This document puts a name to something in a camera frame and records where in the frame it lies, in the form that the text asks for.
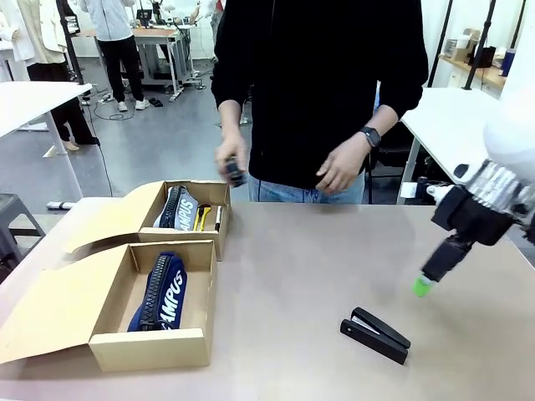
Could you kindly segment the person's right hand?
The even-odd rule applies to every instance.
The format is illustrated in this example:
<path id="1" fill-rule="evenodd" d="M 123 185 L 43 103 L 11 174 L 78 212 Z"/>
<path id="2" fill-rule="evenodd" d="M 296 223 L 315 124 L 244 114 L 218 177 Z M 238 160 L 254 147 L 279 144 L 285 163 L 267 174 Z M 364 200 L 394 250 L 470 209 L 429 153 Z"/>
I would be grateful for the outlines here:
<path id="1" fill-rule="evenodd" d="M 240 135 L 228 135 L 215 150 L 219 175 L 231 186 L 241 186 L 247 173 L 246 146 Z"/>

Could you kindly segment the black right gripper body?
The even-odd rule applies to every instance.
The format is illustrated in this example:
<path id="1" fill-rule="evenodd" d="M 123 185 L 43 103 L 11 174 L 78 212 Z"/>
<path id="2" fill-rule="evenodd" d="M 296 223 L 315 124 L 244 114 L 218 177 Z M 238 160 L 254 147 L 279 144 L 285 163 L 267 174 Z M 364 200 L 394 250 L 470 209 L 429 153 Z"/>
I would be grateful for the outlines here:
<path id="1" fill-rule="evenodd" d="M 474 245 L 473 240 L 459 234 L 448 236 L 430 255 L 421 268 L 424 283 L 437 283 L 464 260 Z"/>

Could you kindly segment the person's left hand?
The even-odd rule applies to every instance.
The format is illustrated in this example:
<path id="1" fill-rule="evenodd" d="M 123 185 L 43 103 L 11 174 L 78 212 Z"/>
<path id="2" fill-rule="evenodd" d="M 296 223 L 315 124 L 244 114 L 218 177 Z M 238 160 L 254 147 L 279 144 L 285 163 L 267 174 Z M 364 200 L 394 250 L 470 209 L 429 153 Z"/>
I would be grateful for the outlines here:
<path id="1" fill-rule="evenodd" d="M 333 195 L 347 190 L 359 175 L 371 146 L 363 132 L 353 135 L 332 150 L 316 175 L 317 190 Z"/>

